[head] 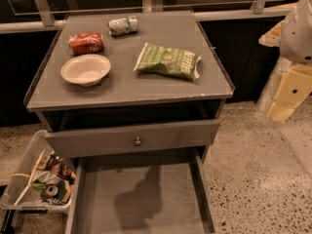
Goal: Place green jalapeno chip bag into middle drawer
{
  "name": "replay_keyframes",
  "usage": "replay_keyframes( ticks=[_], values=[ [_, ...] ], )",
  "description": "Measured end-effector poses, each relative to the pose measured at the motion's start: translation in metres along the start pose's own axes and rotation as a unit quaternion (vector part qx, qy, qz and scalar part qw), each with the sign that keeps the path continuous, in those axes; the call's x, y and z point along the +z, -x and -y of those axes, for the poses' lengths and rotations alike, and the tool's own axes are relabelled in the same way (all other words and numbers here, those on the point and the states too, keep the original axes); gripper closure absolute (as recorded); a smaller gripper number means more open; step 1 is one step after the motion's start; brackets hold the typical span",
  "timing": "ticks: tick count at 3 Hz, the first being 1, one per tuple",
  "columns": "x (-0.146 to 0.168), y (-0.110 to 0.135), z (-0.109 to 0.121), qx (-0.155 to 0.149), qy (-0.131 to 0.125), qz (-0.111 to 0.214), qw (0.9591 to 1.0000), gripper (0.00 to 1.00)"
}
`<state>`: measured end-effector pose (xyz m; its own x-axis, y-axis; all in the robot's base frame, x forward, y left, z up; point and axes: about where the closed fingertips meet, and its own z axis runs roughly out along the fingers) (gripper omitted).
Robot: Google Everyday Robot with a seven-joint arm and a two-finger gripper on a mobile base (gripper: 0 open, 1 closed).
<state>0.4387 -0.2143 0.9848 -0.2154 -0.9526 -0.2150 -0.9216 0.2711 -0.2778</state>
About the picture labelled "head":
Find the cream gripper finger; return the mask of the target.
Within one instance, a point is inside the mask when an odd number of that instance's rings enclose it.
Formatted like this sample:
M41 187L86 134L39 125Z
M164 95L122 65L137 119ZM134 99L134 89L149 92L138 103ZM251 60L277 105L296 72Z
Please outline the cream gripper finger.
M312 93L312 66L296 64L282 74L278 90L267 117L274 122L286 122Z

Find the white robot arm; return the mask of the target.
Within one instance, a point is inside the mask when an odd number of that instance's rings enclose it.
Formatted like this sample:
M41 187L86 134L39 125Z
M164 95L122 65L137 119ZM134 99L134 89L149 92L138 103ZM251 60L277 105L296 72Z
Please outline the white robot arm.
M274 122L285 122L312 93L312 0L299 0L258 43L280 56L256 103Z

